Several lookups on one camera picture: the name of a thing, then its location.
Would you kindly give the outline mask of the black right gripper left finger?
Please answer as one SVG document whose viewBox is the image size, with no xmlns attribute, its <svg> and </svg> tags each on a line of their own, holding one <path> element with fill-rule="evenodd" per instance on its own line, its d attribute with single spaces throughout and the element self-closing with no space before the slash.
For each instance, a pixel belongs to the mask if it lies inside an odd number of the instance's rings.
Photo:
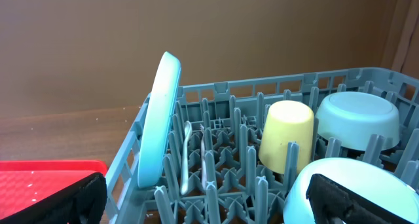
<svg viewBox="0 0 419 224">
<path fill-rule="evenodd" d="M 107 203 L 103 174 L 95 172 L 44 200 L 5 217 L 1 224 L 99 224 Z"/>
</svg>

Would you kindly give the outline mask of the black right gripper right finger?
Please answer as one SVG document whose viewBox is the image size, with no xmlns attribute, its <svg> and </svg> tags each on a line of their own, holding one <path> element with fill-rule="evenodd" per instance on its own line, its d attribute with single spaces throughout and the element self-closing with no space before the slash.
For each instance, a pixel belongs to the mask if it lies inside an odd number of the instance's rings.
<svg viewBox="0 0 419 224">
<path fill-rule="evenodd" d="M 412 224 L 322 174 L 312 175 L 306 198 L 316 224 Z"/>
</svg>

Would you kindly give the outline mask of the light blue bowl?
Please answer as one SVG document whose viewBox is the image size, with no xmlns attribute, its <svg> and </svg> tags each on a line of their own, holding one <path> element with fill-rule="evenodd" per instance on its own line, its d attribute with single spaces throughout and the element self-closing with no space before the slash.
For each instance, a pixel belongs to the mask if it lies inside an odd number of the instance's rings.
<svg viewBox="0 0 419 224">
<path fill-rule="evenodd" d="M 306 198 L 306 191 L 314 174 L 328 177 L 411 223 L 418 222 L 418 194 L 412 187 L 372 164 L 332 157 L 311 162 L 301 170 L 285 200 L 285 223 L 314 222 L 313 212 Z"/>
</svg>

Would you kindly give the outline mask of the pale green bowl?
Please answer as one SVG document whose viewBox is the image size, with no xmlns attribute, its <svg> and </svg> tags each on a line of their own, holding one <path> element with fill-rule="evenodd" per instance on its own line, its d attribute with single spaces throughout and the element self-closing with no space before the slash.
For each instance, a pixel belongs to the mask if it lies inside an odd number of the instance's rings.
<svg viewBox="0 0 419 224">
<path fill-rule="evenodd" d="M 348 149 L 365 151 L 373 134 L 389 140 L 383 150 L 391 149 L 401 141 L 399 110 L 393 103 L 373 94 L 330 94 L 322 100 L 316 118 L 319 136 L 327 140 L 334 137 Z"/>
</svg>

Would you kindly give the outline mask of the yellow plastic cup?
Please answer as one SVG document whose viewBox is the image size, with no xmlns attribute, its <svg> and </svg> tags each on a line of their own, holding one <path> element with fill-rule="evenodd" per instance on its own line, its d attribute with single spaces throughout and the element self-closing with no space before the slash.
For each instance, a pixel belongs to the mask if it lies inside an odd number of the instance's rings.
<svg viewBox="0 0 419 224">
<path fill-rule="evenodd" d="M 259 149 L 259 160 L 277 174 L 285 173 L 288 143 L 299 146 L 297 171 L 311 163 L 314 112 L 302 102 L 282 100 L 268 110 Z"/>
</svg>

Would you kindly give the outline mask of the light blue plate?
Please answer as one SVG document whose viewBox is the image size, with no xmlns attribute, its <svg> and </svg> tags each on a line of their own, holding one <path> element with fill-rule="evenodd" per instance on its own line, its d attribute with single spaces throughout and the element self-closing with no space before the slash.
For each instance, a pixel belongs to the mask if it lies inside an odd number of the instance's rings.
<svg viewBox="0 0 419 224">
<path fill-rule="evenodd" d="M 156 71 L 145 117 L 137 185 L 146 188 L 155 185 L 163 170 L 163 158 L 168 146 L 181 76 L 181 62 L 171 53 L 163 53 Z"/>
</svg>

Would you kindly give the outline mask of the white plastic spoon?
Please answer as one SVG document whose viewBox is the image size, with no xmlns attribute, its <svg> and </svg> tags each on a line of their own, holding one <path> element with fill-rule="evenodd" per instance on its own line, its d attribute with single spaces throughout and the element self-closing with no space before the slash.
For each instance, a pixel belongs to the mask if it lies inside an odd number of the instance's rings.
<svg viewBox="0 0 419 224">
<path fill-rule="evenodd" d="M 192 135 L 192 125 L 189 121 L 185 122 L 185 139 L 183 141 L 183 153 L 182 153 L 182 163 L 181 163 L 181 186 L 180 193 L 185 195 L 188 191 L 189 186 L 189 158 L 188 158 L 188 144 Z"/>
</svg>

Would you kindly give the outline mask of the white plastic fork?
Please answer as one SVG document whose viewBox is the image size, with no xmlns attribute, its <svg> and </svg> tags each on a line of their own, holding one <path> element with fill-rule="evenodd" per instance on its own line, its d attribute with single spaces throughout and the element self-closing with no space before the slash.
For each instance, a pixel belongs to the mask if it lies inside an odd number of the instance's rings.
<svg viewBox="0 0 419 224">
<path fill-rule="evenodd" d="M 204 126 L 200 125 L 200 131 L 202 133 L 202 138 L 200 142 L 200 154 L 201 154 L 201 183 L 203 189 L 206 188 L 207 182 L 207 172 L 206 172 L 206 161 L 205 161 L 205 133 L 204 133 Z"/>
</svg>

